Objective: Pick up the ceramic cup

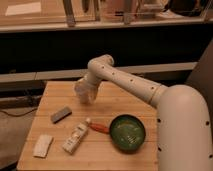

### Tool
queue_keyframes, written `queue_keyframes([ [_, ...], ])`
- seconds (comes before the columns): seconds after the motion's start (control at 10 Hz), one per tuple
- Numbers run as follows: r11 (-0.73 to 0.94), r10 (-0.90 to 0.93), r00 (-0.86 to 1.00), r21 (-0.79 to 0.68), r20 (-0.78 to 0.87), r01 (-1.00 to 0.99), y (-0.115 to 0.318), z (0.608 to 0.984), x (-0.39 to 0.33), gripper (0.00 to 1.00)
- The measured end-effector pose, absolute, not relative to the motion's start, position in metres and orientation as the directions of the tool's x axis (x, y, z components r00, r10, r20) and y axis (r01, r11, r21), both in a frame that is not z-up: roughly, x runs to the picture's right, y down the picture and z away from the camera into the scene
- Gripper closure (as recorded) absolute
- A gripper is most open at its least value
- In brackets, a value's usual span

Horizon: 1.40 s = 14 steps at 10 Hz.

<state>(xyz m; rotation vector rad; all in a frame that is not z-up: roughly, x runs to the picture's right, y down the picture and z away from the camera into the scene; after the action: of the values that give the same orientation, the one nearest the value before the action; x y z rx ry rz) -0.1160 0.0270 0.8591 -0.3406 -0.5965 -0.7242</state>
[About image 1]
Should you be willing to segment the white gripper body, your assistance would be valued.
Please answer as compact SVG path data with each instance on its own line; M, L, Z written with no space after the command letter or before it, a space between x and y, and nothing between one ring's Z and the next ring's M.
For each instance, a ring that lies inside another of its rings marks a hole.
M89 82L81 78L75 83L74 90L82 104L92 104L97 97L99 86L100 81Z

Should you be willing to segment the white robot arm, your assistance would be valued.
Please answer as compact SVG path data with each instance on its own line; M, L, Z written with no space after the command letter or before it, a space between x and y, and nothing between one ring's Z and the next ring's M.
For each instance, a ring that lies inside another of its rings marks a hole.
M110 55L91 59L75 83L83 104L92 103L102 81L126 90L157 110L158 171L213 171L213 138L204 97L187 85L163 84L114 67Z

